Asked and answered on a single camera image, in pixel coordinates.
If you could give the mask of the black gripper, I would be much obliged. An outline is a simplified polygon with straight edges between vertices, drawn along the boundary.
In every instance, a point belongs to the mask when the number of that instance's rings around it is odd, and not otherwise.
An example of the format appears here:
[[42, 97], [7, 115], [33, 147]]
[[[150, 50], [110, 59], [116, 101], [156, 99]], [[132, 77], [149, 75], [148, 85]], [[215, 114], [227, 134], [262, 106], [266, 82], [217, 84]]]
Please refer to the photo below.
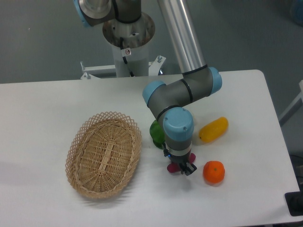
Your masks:
[[167, 147], [164, 148], [163, 153], [164, 156], [168, 157], [172, 162], [168, 165], [169, 173], [181, 172], [181, 174], [189, 176], [197, 170], [197, 167], [192, 164], [191, 146], [183, 150], [175, 150]]

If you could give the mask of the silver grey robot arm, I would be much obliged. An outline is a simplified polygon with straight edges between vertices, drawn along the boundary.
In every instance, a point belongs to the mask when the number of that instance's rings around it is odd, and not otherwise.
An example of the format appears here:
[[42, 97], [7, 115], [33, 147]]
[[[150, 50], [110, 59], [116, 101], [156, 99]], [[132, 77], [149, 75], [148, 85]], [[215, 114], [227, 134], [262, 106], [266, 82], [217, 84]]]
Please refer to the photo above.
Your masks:
[[[149, 83], [143, 98], [164, 131], [164, 155], [179, 166], [181, 173], [190, 175], [196, 170], [190, 160], [194, 123], [185, 107], [220, 90], [222, 78], [204, 60], [187, 2], [160, 0], [158, 4], [183, 77], [171, 84]], [[76, 0], [74, 6], [83, 25], [103, 26], [117, 77], [149, 74], [147, 44], [155, 34], [155, 24], [142, 12], [139, 0]]]

